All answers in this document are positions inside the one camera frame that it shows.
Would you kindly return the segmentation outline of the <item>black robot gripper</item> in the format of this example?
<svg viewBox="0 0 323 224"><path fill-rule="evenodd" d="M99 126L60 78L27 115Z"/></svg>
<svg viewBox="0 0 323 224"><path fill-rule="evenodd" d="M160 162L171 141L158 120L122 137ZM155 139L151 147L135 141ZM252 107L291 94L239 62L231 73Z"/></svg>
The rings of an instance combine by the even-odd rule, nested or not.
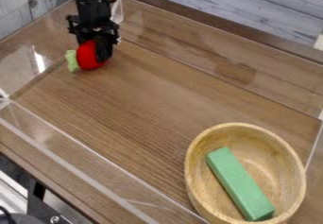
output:
<svg viewBox="0 0 323 224"><path fill-rule="evenodd" d="M75 0L78 15L68 15L68 32L83 44L96 40L98 62L104 63L112 56L114 43L120 41L119 25L111 20L111 6L115 0Z"/></svg>

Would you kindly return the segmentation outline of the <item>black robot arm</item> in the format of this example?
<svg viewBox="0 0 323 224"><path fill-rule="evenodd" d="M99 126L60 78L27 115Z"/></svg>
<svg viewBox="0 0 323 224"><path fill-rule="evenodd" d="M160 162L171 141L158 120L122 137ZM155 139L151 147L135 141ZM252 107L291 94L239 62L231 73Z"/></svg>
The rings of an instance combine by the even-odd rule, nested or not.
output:
<svg viewBox="0 0 323 224"><path fill-rule="evenodd" d="M79 46L91 45L90 55L102 65L111 57L114 45L122 40L120 26L112 21L111 5L116 0L75 0L78 14L68 15L68 32Z"/></svg>

